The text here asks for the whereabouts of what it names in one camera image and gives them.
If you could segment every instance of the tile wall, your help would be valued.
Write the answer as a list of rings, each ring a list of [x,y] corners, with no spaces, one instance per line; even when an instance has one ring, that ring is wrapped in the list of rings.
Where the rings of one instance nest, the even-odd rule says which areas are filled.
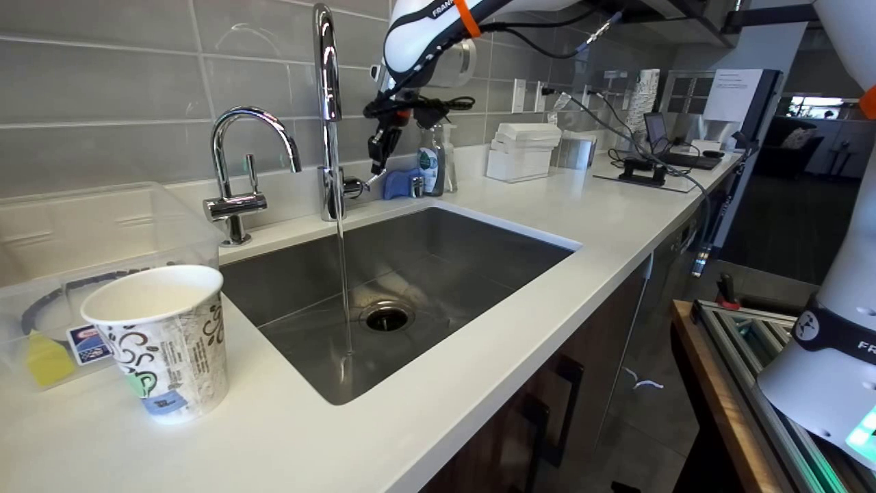
[[[328,0],[336,20],[344,121],[343,160],[367,160],[369,65],[380,54],[391,0]],[[210,179],[207,135],[229,108],[263,108],[321,162],[311,83],[311,3],[299,0],[3,0],[0,3],[0,198],[126,181]],[[534,29],[574,47],[582,27]],[[508,35],[480,42],[476,80],[432,95],[476,95],[452,114],[456,144],[486,142],[508,114],[512,80],[573,86],[574,64],[523,50]],[[257,124],[235,124],[229,162],[283,166]],[[411,154],[419,132],[399,144]]]

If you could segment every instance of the chrome faucet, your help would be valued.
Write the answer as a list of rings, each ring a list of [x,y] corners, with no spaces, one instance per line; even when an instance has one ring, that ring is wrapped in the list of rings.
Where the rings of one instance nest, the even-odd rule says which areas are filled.
[[[218,198],[210,198],[202,206],[206,206],[206,214],[210,220],[215,220],[215,221],[225,220],[228,221],[229,243],[248,240],[248,233],[243,231],[243,221],[240,221],[243,214],[267,207],[265,194],[257,191],[257,175],[255,175],[255,160],[252,157],[247,160],[248,191],[235,194],[229,190],[229,181],[228,181],[225,132],[228,132],[229,124],[235,124],[240,117],[252,117],[252,121],[265,124],[280,138],[284,160],[287,160],[287,166],[293,172],[300,172],[299,144],[272,113],[263,113],[257,108],[235,108],[235,109],[222,113],[215,127],[213,127],[213,132],[210,132],[210,151],[213,151],[213,172],[215,172]]]
[[[344,214],[344,201],[358,198],[367,186],[358,179],[344,179],[344,169],[340,166],[336,124],[343,121],[343,108],[336,47],[335,20],[322,3],[311,6],[311,45],[322,117],[322,216],[336,220]]]

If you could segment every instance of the yellow sponge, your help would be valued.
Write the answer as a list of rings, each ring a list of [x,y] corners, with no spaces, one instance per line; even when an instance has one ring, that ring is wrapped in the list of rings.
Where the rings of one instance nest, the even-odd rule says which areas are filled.
[[[77,361],[58,340],[29,332],[24,366],[42,390],[50,390],[68,379],[77,369]]]

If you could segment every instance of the white countertop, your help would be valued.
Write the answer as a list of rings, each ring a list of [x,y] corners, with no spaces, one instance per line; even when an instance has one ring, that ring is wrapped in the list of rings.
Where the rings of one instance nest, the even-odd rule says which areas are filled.
[[[712,186],[727,166],[693,175]],[[558,169],[352,207],[350,227],[440,206],[578,251],[348,406],[328,406],[229,301],[229,392],[198,422],[150,422],[116,366],[51,392],[3,373],[0,491],[415,491],[693,210],[699,190],[667,181],[690,191]],[[330,231],[318,216],[263,227],[222,261]]]

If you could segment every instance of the sink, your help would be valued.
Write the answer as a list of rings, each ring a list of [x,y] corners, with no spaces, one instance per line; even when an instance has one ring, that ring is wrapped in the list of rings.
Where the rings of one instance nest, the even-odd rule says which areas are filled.
[[[440,207],[222,265],[225,295],[335,406],[350,403],[573,250]]]

